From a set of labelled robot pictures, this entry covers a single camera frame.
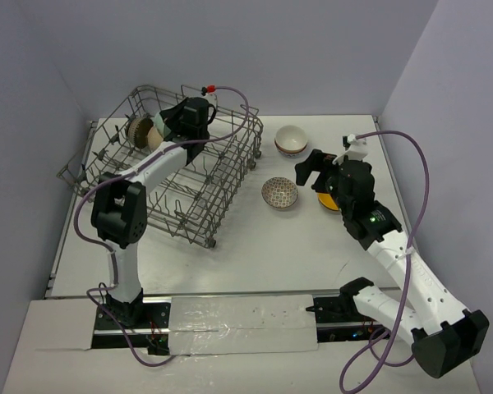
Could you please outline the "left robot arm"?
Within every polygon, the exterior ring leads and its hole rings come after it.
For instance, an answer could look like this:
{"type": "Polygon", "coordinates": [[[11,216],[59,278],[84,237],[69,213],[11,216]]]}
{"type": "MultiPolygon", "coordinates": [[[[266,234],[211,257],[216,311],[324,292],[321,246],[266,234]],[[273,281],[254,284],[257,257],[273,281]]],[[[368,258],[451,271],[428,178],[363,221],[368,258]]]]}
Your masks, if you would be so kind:
{"type": "Polygon", "coordinates": [[[114,316],[125,327],[135,327],[144,317],[138,277],[137,246],[147,227],[147,199],[168,176],[184,168],[202,152],[210,138],[208,125],[215,106],[204,98],[186,98],[159,113],[168,129],[164,141],[147,158],[120,173],[99,177],[91,224],[107,242],[115,264],[110,269],[111,299],[118,302],[114,316]]]}

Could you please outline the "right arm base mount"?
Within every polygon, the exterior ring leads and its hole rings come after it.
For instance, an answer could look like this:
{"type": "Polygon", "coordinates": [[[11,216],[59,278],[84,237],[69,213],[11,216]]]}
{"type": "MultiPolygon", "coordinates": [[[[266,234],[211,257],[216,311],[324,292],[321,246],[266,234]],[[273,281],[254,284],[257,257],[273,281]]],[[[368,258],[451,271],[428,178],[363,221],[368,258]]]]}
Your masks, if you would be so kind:
{"type": "Polygon", "coordinates": [[[372,281],[359,277],[342,286],[338,295],[313,297],[313,304],[305,311],[315,316],[319,343],[367,341],[385,331],[382,324],[360,314],[353,300],[365,287],[372,285],[372,281]]]}

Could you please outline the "teal glazed bowl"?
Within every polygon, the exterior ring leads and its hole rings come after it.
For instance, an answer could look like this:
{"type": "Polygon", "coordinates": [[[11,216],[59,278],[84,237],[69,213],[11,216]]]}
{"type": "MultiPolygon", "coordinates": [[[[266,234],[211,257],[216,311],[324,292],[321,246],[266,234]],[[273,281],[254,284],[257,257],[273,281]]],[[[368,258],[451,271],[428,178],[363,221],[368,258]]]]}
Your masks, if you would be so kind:
{"type": "Polygon", "coordinates": [[[163,140],[171,140],[171,129],[166,125],[165,120],[161,116],[160,112],[156,112],[153,117],[154,127],[157,129],[158,133],[161,135],[163,140]]]}

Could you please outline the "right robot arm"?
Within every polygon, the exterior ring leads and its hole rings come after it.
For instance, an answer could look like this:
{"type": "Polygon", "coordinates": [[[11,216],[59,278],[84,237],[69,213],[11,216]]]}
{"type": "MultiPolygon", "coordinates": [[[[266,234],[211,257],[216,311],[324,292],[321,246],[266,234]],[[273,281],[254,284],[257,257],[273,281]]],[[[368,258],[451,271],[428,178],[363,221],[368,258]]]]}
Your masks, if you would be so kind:
{"type": "Polygon", "coordinates": [[[348,234],[407,290],[409,307],[401,313],[398,334],[419,366],[441,378],[478,354],[489,327],[487,316],[457,300],[408,247],[408,235],[394,214],[375,197],[372,166],[318,149],[295,166],[296,183],[333,198],[348,234]]]}

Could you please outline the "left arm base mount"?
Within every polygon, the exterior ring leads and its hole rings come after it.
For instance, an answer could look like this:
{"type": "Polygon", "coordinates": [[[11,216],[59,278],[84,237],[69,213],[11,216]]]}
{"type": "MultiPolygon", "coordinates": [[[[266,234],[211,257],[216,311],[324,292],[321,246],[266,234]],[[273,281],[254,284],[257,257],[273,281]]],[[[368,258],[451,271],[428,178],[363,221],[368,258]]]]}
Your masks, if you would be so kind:
{"type": "Polygon", "coordinates": [[[115,319],[112,319],[103,309],[97,309],[95,330],[116,330],[118,329],[117,323],[125,329],[168,328],[171,303],[167,301],[145,302],[143,291],[132,302],[121,302],[107,294],[102,306],[115,319]]]}

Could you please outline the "brown ribbed bowl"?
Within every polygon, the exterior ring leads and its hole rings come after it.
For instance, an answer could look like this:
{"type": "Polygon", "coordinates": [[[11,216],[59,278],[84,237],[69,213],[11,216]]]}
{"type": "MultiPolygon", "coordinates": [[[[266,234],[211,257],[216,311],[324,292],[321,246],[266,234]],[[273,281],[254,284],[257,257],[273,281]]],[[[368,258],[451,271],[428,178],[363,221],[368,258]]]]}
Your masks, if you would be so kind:
{"type": "Polygon", "coordinates": [[[149,117],[136,117],[130,121],[127,129],[127,140],[137,149],[147,146],[147,135],[154,123],[149,117]]]}

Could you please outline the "plain white bowl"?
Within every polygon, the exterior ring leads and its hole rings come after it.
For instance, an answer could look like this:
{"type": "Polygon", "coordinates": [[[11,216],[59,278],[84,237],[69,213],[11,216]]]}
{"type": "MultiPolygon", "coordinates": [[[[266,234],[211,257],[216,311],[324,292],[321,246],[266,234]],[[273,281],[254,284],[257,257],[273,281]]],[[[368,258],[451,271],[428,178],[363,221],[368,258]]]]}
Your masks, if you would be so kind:
{"type": "Polygon", "coordinates": [[[150,151],[155,151],[164,141],[163,130],[152,126],[147,134],[147,145],[150,151]]]}

